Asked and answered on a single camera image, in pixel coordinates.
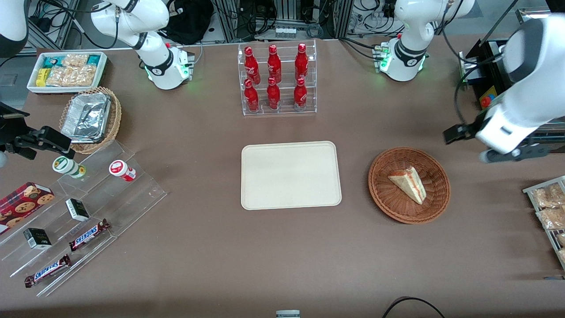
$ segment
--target cookie box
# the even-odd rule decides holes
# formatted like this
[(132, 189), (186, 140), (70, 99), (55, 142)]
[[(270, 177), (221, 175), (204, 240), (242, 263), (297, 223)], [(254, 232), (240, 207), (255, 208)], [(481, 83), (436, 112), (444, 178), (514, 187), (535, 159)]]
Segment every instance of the cookie box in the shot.
[[(99, 55), (100, 60), (98, 60), (98, 65), (96, 67), (96, 73), (94, 74), (94, 80), (90, 86), (73, 86), (73, 87), (41, 87), (37, 86), (36, 80), (40, 74), (40, 69), (43, 68), (46, 58), (56, 57), (60, 55), (65, 55), (67, 53), (74, 54), (88, 54), (88, 55)], [(49, 52), (41, 53), (37, 57), (36, 64), (33, 68), (32, 74), (28, 81), (28, 90), (35, 94), (68, 94), (86, 91), (87, 89), (97, 88), (102, 80), (102, 74), (104, 73), (104, 67), (106, 66), (107, 56), (100, 51), (69, 51), (69, 52)]]
[(0, 200), (0, 235), (55, 198), (51, 189), (28, 182)]

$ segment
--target red button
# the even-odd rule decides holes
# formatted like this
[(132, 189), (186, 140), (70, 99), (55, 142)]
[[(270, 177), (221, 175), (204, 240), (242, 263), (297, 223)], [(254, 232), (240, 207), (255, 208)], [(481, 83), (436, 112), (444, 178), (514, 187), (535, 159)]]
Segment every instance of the red button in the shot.
[(481, 106), (482, 106), (483, 108), (487, 108), (487, 107), (490, 105), (490, 102), (491, 102), (491, 101), (492, 101), (492, 99), (490, 99), (490, 97), (488, 97), (488, 96), (483, 97), (483, 98), (481, 99)]

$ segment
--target red cookie box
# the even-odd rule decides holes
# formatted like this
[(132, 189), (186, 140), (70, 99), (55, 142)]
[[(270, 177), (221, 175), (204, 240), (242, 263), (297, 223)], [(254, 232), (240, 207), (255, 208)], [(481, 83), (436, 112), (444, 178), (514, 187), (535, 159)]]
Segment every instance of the red cookie box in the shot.
[(0, 200), (0, 235), (55, 198), (51, 189), (28, 182)]

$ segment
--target yellow snack box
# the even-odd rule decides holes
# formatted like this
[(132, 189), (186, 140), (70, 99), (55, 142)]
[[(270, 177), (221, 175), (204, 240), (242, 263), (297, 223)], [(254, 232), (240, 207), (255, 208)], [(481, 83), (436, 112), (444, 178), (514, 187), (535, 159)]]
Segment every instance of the yellow snack box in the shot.
[(37, 73), (36, 86), (45, 87), (45, 81), (49, 77), (50, 72), (50, 68), (40, 68), (39, 72)]

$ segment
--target red bottle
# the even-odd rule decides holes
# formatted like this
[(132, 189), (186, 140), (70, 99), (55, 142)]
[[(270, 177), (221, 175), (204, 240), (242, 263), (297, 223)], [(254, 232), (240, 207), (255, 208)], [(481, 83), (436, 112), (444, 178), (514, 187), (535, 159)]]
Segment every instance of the red bottle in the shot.
[(245, 52), (245, 72), (247, 77), (253, 81), (253, 84), (259, 85), (261, 83), (261, 76), (259, 75), (259, 63), (257, 59), (253, 56), (253, 50), (251, 47), (246, 47)]
[(275, 78), (277, 84), (283, 80), (283, 70), (281, 67), (281, 58), (277, 54), (277, 46), (269, 45), (269, 60), (267, 61), (269, 66), (269, 76)]
[(272, 110), (277, 110), (280, 107), (281, 90), (277, 85), (276, 79), (271, 76), (269, 78), (269, 87), (267, 87), (267, 96), (269, 98), (269, 107)]
[(259, 111), (259, 95), (257, 95), (257, 90), (253, 87), (253, 83), (250, 79), (245, 79), (245, 101), (247, 102), (247, 108), (250, 112), (256, 113)]
[(308, 56), (306, 55), (306, 44), (298, 44), (298, 54), (294, 60), (294, 77), (305, 78), (308, 74)]
[(296, 80), (296, 87), (294, 88), (294, 109), (296, 111), (303, 111), (306, 108), (306, 94), (308, 90), (304, 86), (304, 78)]

